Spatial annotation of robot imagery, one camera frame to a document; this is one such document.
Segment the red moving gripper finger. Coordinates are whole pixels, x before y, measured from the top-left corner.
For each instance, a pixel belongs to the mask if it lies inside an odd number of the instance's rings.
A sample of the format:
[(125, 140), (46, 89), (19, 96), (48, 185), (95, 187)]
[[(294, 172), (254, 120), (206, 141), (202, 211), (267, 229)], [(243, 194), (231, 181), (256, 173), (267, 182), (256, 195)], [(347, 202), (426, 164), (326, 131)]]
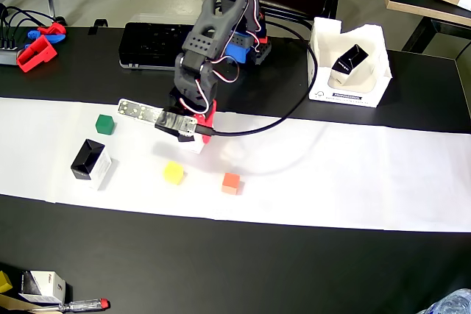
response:
[(216, 107), (217, 107), (217, 103), (216, 103), (216, 100), (214, 99), (210, 105), (210, 109), (205, 114), (196, 116), (198, 124), (213, 128), (213, 119), (214, 119), (214, 114), (216, 112)]

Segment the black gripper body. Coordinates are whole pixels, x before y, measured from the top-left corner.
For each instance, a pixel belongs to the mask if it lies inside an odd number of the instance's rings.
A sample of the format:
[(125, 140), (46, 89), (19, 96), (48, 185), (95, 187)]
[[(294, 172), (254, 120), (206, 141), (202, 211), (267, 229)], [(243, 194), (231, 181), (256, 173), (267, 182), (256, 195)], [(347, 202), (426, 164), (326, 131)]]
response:
[(212, 114), (215, 109), (217, 84), (203, 88), (202, 92), (203, 94), (193, 87), (188, 93), (181, 93), (174, 86), (169, 92), (169, 111), (181, 115)]

